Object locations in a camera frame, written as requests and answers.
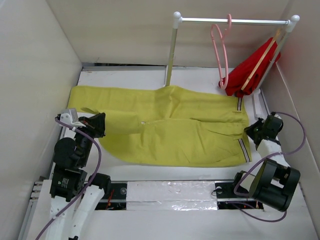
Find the vertical pole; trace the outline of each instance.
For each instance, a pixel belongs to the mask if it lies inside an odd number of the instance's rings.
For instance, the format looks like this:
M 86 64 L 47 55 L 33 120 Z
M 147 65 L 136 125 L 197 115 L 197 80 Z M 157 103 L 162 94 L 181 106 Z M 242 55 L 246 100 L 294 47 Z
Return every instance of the vertical pole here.
M 167 66 L 166 74 L 165 74 L 165 86 L 166 87 L 170 85 L 172 67 L 174 65 L 174 56 L 175 56 L 175 47 L 176 47 L 178 26 L 179 26 L 179 23 L 181 23 L 181 21 L 182 21 L 182 17 L 181 17 L 180 12 L 176 11 L 173 14 L 173 28 L 172 28 L 172 36 L 171 36 L 171 46 L 170 46 L 168 66 Z
M 293 15 L 291 18 L 290 18 L 290 22 L 289 24 L 286 26 L 285 28 L 285 33 L 284 35 L 282 36 L 278 46 L 276 47 L 275 49 L 275 52 L 274 52 L 274 55 L 272 57 L 272 60 L 270 61 L 268 67 L 266 68 L 258 86 L 256 87 L 256 89 L 258 90 L 262 83 L 264 82 L 264 80 L 266 79 L 268 73 L 270 72 L 270 69 L 271 67 L 274 65 L 275 61 L 276 61 L 276 58 L 278 56 L 278 54 L 280 53 L 280 50 L 282 49 L 282 47 L 284 46 L 287 38 L 289 37 L 290 33 L 293 31 L 293 29 L 295 28 L 297 22 L 300 20 L 300 17 L 298 15 Z

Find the red cloth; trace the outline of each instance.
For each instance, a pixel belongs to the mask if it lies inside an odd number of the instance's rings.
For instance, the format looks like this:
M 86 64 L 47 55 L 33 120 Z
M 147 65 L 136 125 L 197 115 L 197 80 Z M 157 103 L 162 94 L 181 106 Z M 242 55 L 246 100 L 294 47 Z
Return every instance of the red cloth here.
M 232 70 L 232 72 L 229 73 L 228 84 L 225 89 L 225 92 L 228 96 L 232 96 L 233 94 L 235 94 L 236 97 L 242 98 L 244 95 L 250 95 L 256 89 L 268 67 L 268 63 L 272 60 L 273 54 L 277 48 L 276 42 L 270 48 L 269 52 L 262 60 L 260 66 L 257 68 L 255 74 L 252 76 L 251 80 L 246 85 L 244 90 L 241 90 L 242 86 L 246 82 L 247 78 L 249 77 L 252 70 L 258 63 L 261 56 L 264 54 L 271 40 L 272 38 L 270 38 L 266 43 L 259 47 L 258 50 L 255 51 L 249 58 L 240 63 L 240 65 L 238 65 L 235 69 Z M 276 57 L 275 62 L 277 62 L 279 58 L 280 53 Z

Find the white enclosure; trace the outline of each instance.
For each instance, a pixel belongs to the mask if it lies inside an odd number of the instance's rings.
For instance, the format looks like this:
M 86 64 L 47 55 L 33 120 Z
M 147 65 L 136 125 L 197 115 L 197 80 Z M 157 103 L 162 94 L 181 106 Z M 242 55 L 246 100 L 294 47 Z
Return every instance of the white enclosure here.
M 287 162 L 301 172 L 303 191 L 297 189 L 287 219 L 272 226 L 237 211 L 214 211 L 215 214 L 211 211 L 175 214 L 170 211 L 97 211 L 87 239 L 108 236 L 121 224 L 127 232 L 123 227 L 118 228 L 112 234 L 120 237 L 110 239 L 132 236 L 141 239 L 258 239 L 257 236 L 261 239 L 316 239 L 316 232 L 318 236 L 320 233 L 320 114 L 314 108 L 320 92 L 317 71 L 319 7 L 316 0 L 0 0 L 0 239 L 18 239 L 33 184 L 40 176 L 50 175 L 54 145 L 60 133 L 54 117 L 67 106 L 70 89 L 78 80 L 79 85 L 128 88 L 128 79 L 133 79 L 132 84 L 145 89 L 160 88 L 165 83 L 165 67 L 145 68 L 142 74 L 104 71 L 103 75 L 90 70 L 81 73 L 81 62 L 166 65 L 175 11 L 194 18 L 225 18 L 231 13 L 234 19 L 284 20 L 294 14 L 300 15 L 300 22 L 262 90 L 270 111 L 291 113 L 299 117 L 306 128 L 306 145 L 300 152 L 286 157 Z M 274 31 L 272 26 L 233 25 L 226 39 L 229 66 L 237 66 Z M 194 68 L 185 74 L 185 69 L 177 68 L 172 84 L 199 92 L 224 93 L 217 88 L 218 72 L 212 69 L 217 63 L 210 24 L 188 24 L 179 29 L 174 64 L 211 69 Z M 251 112 L 251 99 L 248 97 L 245 101 L 247 111 Z M 301 132 L 296 123 L 283 119 L 284 128 L 279 135 L 281 146 L 285 151 L 292 150 L 301 142 Z M 259 156 L 253 146 L 251 150 L 257 160 Z M 96 162 L 95 151 L 93 147 L 86 168 L 89 174 Z M 105 158 L 110 161 L 104 162 L 101 170 L 113 180 L 233 178 L 237 170 L 245 169 L 243 166 L 139 166 L 109 155 Z M 43 195 L 48 192 L 46 184 Z M 46 204 L 43 200 L 42 212 L 37 208 L 30 239 L 47 220 Z M 278 212 L 267 211 L 260 217 L 268 214 L 274 218 L 279 216 Z M 93 226 L 99 226 L 100 232 Z

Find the pink hanger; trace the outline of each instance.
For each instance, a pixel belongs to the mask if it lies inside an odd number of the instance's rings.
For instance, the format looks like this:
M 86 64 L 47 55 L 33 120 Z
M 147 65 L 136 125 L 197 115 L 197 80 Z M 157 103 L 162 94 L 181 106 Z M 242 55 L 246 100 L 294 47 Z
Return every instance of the pink hanger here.
M 228 85 L 228 79 L 229 79 L 228 58 L 227 58 L 227 51 L 226 51 L 226 46 L 225 46 L 225 37 L 228 35 L 228 33 L 231 29 L 231 22 L 232 22 L 231 21 L 231 14 L 228 14 L 227 18 L 228 18 L 228 28 L 224 30 L 223 34 L 221 33 L 221 30 L 217 24 L 213 24 L 211 26 L 211 40 L 212 40 L 213 48 L 215 51 L 215 57 L 216 57 L 216 61 L 218 63 L 218 70 L 219 70 L 219 75 L 220 75 L 219 83 L 220 83 L 220 88 L 223 90 L 226 89 L 226 87 Z M 222 48 L 223 48 L 223 53 L 224 53 L 224 62 L 225 62 L 225 81 L 223 81 L 218 49 L 217 49 L 216 41 L 214 38 L 214 32 L 213 32 L 214 27 L 216 27 L 216 29 L 218 30 L 219 35 L 220 35 L 220 39 L 221 39 L 221 43 L 222 43 Z

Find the black and white stripe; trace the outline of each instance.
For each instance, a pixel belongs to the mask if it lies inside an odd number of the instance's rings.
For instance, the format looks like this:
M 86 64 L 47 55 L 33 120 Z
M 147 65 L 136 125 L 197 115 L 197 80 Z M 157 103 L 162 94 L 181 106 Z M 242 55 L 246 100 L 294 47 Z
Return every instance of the black and white stripe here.
M 246 163 L 250 163 L 250 157 L 249 157 L 249 154 L 247 152 L 247 149 L 246 149 L 244 141 L 242 139 L 239 139 L 239 144 L 240 144 L 240 147 L 242 149 L 242 152 L 243 152 L 243 155 L 244 155 L 244 158 L 245 158 L 245 162 Z
M 238 106 L 237 106 L 238 111 L 241 111 L 241 104 L 242 104 L 242 97 L 238 97 Z

